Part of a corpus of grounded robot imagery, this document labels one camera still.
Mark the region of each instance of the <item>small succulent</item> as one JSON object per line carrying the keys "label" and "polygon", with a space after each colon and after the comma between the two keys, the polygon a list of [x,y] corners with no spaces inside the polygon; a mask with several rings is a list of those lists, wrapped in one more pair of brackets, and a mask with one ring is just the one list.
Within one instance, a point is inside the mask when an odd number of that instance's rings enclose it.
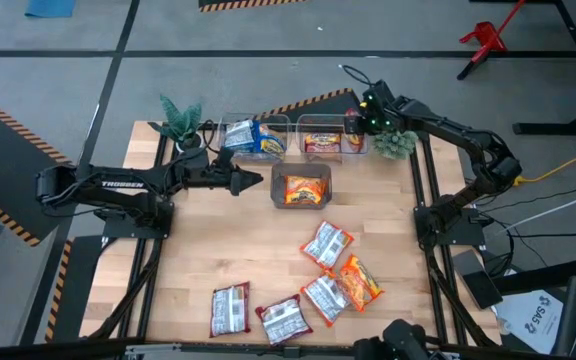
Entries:
{"label": "small succulent", "polygon": [[182,113],[166,96],[160,95],[159,99],[161,100],[164,113],[166,113],[167,122],[162,125],[153,122],[148,124],[160,134],[182,145],[191,143],[199,128],[201,104],[191,105]]}
{"label": "small succulent", "polygon": [[375,136],[373,146],[375,151],[383,157],[395,160],[405,160],[415,151],[415,144],[419,137],[413,131],[404,133],[385,132]]}

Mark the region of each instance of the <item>yellow black hazard tape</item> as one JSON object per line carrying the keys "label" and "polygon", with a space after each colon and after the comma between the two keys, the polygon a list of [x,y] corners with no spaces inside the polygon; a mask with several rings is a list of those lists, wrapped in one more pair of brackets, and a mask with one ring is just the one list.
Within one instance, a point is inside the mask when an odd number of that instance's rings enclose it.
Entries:
{"label": "yellow black hazard tape", "polygon": [[48,154],[48,156],[50,156],[56,162],[58,163],[70,162],[70,160],[66,157],[66,155],[60,153],[59,150],[55,149],[52,145],[49,145],[47,142],[42,140],[39,136],[35,135],[32,131],[25,128],[21,123],[13,119],[11,116],[6,114],[1,109],[0,109],[0,121],[8,125],[8,127],[13,129],[24,139],[28,140],[28,142],[36,146],[37,149]]}
{"label": "yellow black hazard tape", "polygon": [[30,246],[35,246],[39,244],[40,240],[28,231],[26,231],[21,225],[17,224],[8,214],[0,209],[0,221],[12,231],[14,234],[19,236],[26,244]]}
{"label": "yellow black hazard tape", "polygon": [[280,106],[280,107],[274,108],[270,111],[263,112],[259,115],[255,115],[253,117],[253,120],[267,119],[270,115],[281,114],[281,113],[284,113],[286,111],[298,109],[298,108],[306,106],[306,105],[314,104],[314,103],[322,101],[322,100],[330,99],[330,98],[333,98],[335,96],[339,96],[339,95],[351,93],[351,92],[353,92],[353,90],[351,88],[343,88],[343,89],[339,89],[337,91],[331,91],[327,94],[321,94],[319,96],[314,96],[314,97],[311,97],[308,99],[298,101],[294,104],[288,104],[288,105]]}
{"label": "yellow black hazard tape", "polygon": [[243,9],[258,6],[269,6],[269,5],[281,5],[290,4],[296,2],[306,2],[307,0],[241,0],[241,1],[230,1],[223,2],[221,4],[209,4],[204,5],[199,8],[200,12],[213,12],[221,10],[231,10],[231,9]]}
{"label": "yellow black hazard tape", "polygon": [[52,342],[55,337],[55,326],[57,325],[57,314],[59,313],[59,304],[61,302],[61,293],[64,291],[64,282],[66,281],[66,271],[68,270],[68,262],[70,260],[70,250],[72,249],[72,240],[66,240],[64,251],[61,254],[61,263],[59,264],[59,272],[57,273],[57,283],[55,284],[55,294],[52,297],[52,304],[50,304],[50,315],[48,315],[48,326],[46,327],[46,335],[44,340]]}

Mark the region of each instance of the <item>red stand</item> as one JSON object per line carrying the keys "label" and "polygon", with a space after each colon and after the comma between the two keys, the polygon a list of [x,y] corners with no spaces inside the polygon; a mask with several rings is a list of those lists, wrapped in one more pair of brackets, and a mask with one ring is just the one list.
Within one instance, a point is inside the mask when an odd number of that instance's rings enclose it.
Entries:
{"label": "red stand", "polygon": [[472,38],[476,38],[481,44],[481,48],[475,53],[475,55],[473,55],[470,62],[468,62],[468,65],[466,65],[461,73],[457,75],[457,80],[465,79],[477,65],[486,61],[490,51],[508,51],[503,40],[501,40],[501,32],[525,2],[526,0],[519,0],[517,4],[515,4],[515,7],[513,7],[508,17],[506,17],[506,20],[504,20],[503,24],[499,27],[499,31],[495,30],[495,26],[491,22],[484,21],[477,23],[473,32],[459,39],[459,42],[463,44],[470,41]]}

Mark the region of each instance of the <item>gray floor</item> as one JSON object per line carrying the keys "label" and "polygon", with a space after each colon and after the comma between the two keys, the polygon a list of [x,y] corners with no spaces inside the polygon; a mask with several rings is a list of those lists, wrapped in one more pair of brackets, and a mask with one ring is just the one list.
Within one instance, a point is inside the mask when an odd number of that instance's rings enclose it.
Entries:
{"label": "gray floor", "polygon": [[[509,5],[406,0],[311,0],[307,3],[200,14],[192,1],[143,1],[129,50],[337,49],[464,50],[458,38],[477,21],[496,24]],[[26,19],[26,0],[0,0],[0,49],[114,49],[128,0],[79,0],[69,19]],[[576,1],[567,6],[576,22]],[[503,38],[513,50],[571,50],[574,44],[555,8],[528,5]],[[427,103],[436,113],[501,135],[534,177],[576,156],[576,137],[519,137],[510,125],[567,122],[576,116],[576,60],[491,60],[465,82],[455,59],[124,59],[94,154],[97,164],[121,165],[132,123],[158,120],[158,96],[180,105],[201,102],[206,118],[255,112],[342,87],[362,90],[338,68],[346,63],[373,79]],[[110,59],[0,58],[0,107],[71,158],[77,158]],[[468,173],[467,161],[463,161]],[[492,206],[576,187],[576,164],[539,183],[513,189]],[[576,195],[495,212],[514,222],[563,204]],[[78,218],[71,235],[98,233],[101,223]],[[520,232],[576,231],[576,207],[521,226]],[[488,230],[489,247],[507,241]],[[548,264],[576,259],[576,238],[529,239]],[[0,236],[0,346],[17,341],[28,299],[48,243],[29,249]],[[515,265],[542,266],[517,244]],[[208,358],[202,355],[197,358]]]}

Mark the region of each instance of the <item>wooden tabletop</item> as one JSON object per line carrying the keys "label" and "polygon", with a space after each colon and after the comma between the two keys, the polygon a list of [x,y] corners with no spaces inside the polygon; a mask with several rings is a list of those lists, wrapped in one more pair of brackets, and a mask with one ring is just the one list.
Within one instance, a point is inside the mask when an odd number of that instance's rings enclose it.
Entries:
{"label": "wooden tabletop", "polygon": [[[158,139],[146,122],[135,122],[124,167],[152,167]],[[441,193],[458,191],[464,180],[457,149],[436,138],[431,139],[431,146]],[[418,149],[425,180],[423,150]],[[339,160],[327,162],[332,169],[333,197],[324,210],[276,209],[269,192],[270,165],[242,164],[261,173],[265,180],[239,197],[224,189],[179,192],[174,197],[173,229],[164,240],[147,339],[267,344],[254,308],[296,294],[320,275],[320,268],[300,253],[299,246],[312,239],[322,220],[355,238],[335,268],[356,254],[385,293],[368,305],[365,313],[348,308],[331,328],[304,299],[301,307],[314,333],[289,344],[349,346],[357,339],[381,335],[398,318],[420,324],[435,335],[428,273],[412,219],[416,199],[410,162],[388,160],[372,151],[343,155]],[[292,144],[286,162],[303,161],[297,144]],[[125,294],[135,244],[135,239],[117,240],[99,259],[82,336],[96,330]],[[454,255],[468,247],[453,246],[451,250]],[[209,338],[212,291],[244,281],[251,283],[252,331]],[[459,276],[457,282],[470,314],[491,339],[500,343],[494,314],[478,310]],[[454,343],[450,306],[445,299],[443,303],[449,339]],[[136,332],[140,308],[141,297],[133,308],[129,334]]]}

